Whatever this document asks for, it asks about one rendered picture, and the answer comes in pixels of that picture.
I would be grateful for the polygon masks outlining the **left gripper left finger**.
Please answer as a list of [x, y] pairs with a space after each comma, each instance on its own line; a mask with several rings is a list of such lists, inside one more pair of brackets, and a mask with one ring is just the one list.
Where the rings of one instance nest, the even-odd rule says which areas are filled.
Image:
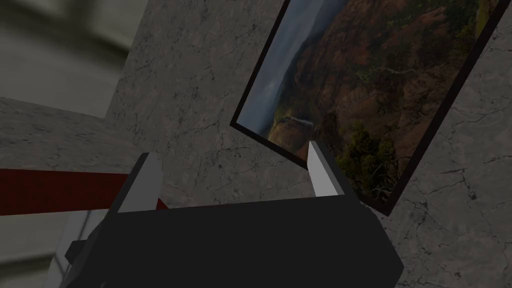
[[108, 212], [116, 214], [155, 210], [162, 184], [161, 160], [155, 153], [142, 153]]

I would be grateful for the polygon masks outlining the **framed landscape picture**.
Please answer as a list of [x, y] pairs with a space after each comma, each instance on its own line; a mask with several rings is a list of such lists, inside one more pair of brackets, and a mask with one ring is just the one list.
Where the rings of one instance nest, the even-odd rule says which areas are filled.
[[284, 0], [230, 125], [389, 215], [511, 0]]

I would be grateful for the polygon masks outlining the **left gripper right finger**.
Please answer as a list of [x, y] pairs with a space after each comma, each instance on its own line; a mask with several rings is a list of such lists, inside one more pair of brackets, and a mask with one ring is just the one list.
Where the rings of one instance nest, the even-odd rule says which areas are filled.
[[314, 140], [309, 142], [306, 166], [316, 197], [333, 195], [346, 198], [357, 197], [334, 155], [322, 142]]

